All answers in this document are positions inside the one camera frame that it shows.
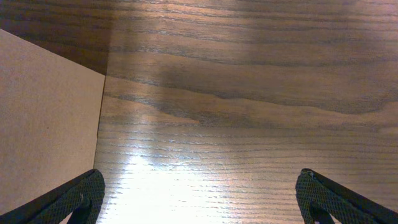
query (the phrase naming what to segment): brown cardboard box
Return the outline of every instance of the brown cardboard box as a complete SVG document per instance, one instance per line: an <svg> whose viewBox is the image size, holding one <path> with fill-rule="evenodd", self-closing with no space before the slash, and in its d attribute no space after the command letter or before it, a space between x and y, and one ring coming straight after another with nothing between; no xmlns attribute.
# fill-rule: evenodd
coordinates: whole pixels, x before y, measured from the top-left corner
<svg viewBox="0 0 398 224"><path fill-rule="evenodd" d="M0 30L0 214L93 168L103 85Z"/></svg>

